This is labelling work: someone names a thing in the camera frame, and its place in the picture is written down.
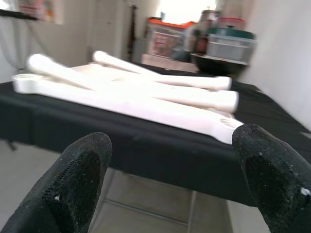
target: black fabric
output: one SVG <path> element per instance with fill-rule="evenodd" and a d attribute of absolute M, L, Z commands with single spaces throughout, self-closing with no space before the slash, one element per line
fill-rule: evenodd
<path fill-rule="evenodd" d="M 237 128 L 232 142 L 271 233 L 311 232 L 311 165 L 257 125 Z"/>
<path fill-rule="evenodd" d="M 37 181 L 1 233 L 87 233 L 112 155 L 104 133 L 66 148 Z"/>
<path fill-rule="evenodd" d="M 167 75 L 203 74 L 145 66 Z M 233 83 L 240 93 L 235 117 L 255 123 L 292 145 L 311 162 L 308 132 L 254 86 Z M 0 138 L 61 152 L 78 138 L 104 132 L 114 145 L 111 166 L 141 177 L 254 205 L 231 145 L 216 139 L 110 111 L 38 95 L 0 84 Z"/>

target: table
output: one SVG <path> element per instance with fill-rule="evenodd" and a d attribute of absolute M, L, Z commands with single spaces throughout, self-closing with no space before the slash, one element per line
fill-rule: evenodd
<path fill-rule="evenodd" d="M 197 75 L 150 67 L 168 75 Z M 240 93 L 235 117 L 288 142 L 311 162 L 309 133 L 254 86 L 234 82 Z M 183 129 L 39 95 L 0 84 L 0 138 L 62 152 L 78 138 L 104 132 L 113 144 L 111 167 L 140 177 L 254 206 L 231 145 Z"/>

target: black tablecloth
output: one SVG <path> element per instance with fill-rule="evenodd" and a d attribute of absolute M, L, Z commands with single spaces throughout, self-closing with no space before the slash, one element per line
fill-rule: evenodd
<path fill-rule="evenodd" d="M 169 75 L 201 75 L 169 71 Z M 311 162 L 308 131 L 254 86 L 233 83 L 240 93 L 235 117 L 255 123 L 288 142 Z M 108 134 L 113 143 L 111 167 L 141 177 L 254 205 L 231 145 L 216 139 L 135 117 L 39 95 L 0 84 L 0 138 L 62 152 L 92 132 Z"/>

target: tile floor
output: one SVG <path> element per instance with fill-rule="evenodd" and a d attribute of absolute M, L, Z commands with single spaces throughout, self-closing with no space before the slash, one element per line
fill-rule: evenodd
<path fill-rule="evenodd" d="M 17 145 L 11 151 L 0 141 L 0 229 L 40 176 L 59 154 L 34 146 Z M 105 180 L 111 175 L 108 170 Z M 187 220 L 191 192 L 116 171 L 108 198 Z M 185 233 L 186 227 L 105 203 L 94 233 Z M 193 233 L 232 233 L 225 200 L 198 194 Z"/>

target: green lid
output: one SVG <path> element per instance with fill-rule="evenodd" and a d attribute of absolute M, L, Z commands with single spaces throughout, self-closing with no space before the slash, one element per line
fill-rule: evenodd
<path fill-rule="evenodd" d="M 208 34 L 226 35 L 226 36 L 233 36 L 233 37 L 252 39 L 252 40 L 255 39 L 255 34 L 253 33 L 235 30 L 232 28 L 211 28 L 209 29 Z"/>

